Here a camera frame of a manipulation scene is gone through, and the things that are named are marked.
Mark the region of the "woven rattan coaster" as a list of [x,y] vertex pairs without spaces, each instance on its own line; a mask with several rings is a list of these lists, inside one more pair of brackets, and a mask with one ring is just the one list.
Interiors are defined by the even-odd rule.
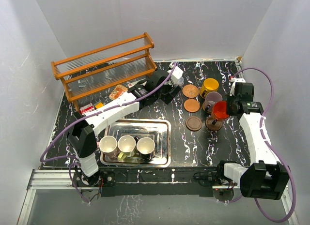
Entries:
[[182,93],[187,98],[196,98],[199,94],[199,89],[192,84],[188,84],[183,87]]

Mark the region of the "light wooden coaster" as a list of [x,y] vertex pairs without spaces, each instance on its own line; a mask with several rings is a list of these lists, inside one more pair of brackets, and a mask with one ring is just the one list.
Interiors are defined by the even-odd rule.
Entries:
[[187,99],[184,102],[184,109],[190,113],[196,113],[200,109],[200,103],[195,99]]

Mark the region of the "orange-red mug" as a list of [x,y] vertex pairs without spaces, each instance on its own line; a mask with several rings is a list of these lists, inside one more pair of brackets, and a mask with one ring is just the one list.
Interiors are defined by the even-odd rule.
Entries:
[[213,121],[212,124],[215,125],[218,121],[224,121],[230,115],[227,114],[227,102],[219,101],[214,104],[211,112]]

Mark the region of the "purple mug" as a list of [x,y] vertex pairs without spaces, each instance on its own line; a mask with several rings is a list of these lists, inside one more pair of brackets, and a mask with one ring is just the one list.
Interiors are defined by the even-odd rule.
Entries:
[[213,106],[219,101],[222,101],[222,95],[220,93],[215,91],[209,92],[205,97],[202,108],[205,112],[211,113]]

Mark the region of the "yellow mug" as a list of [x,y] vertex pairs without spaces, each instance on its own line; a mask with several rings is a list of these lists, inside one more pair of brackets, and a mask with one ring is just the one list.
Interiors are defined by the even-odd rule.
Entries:
[[202,86],[199,89],[199,95],[205,98],[210,92],[217,91],[219,88],[219,83],[214,78],[207,78],[204,80]]

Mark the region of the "dark wooden coaster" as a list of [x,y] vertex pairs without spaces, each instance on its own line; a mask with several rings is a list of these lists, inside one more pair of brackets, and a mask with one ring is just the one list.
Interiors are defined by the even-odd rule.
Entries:
[[209,116],[205,121],[205,125],[211,131],[219,131],[223,126],[223,122]]
[[199,131],[202,128],[202,120],[196,116],[190,116],[186,120],[186,127],[191,131]]

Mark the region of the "black white mug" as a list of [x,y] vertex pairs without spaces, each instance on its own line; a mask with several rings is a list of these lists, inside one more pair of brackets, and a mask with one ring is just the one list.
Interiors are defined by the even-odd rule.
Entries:
[[155,153],[155,142],[148,137],[140,138],[137,141],[137,151],[143,160],[149,161]]

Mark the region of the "green handled white mug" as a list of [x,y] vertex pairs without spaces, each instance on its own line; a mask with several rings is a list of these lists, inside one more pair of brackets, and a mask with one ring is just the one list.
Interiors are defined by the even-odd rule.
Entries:
[[133,157],[135,155],[136,141],[134,137],[130,135],[124,135],[118,140],[118,148],[120,153],[117,157],[119,161],[123,161],[127,157]]

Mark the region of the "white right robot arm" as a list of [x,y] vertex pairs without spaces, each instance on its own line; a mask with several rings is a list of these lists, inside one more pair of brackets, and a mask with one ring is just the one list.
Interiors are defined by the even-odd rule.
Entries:
[[232,87],[225,101],[225,112],[236,116],[246,136],[250,166],[220,161],[216,180],[223,185],[237,184],[244,197],[279,200],[289,180],[288,171],[267,146],[269,137],[263,117],[263,107],[255,102],[254,85],[243,78],[232,78]]

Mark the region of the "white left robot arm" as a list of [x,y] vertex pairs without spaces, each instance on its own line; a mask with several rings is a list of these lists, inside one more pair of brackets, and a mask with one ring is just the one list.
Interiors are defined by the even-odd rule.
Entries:
[[81,173],[77,176],[90,186],[98,184],[100,174],[95,157],[98,146],[96,137],[120,118],[151,106],[157,100],[169,104],[181,90],[177,82],[182,79],[182,75],[177,70],[155,71],[151,78],[134,83],[102,108],[88,112],[85,116],[76,113],[76,121],[68,130],[66,138],[80,164]]

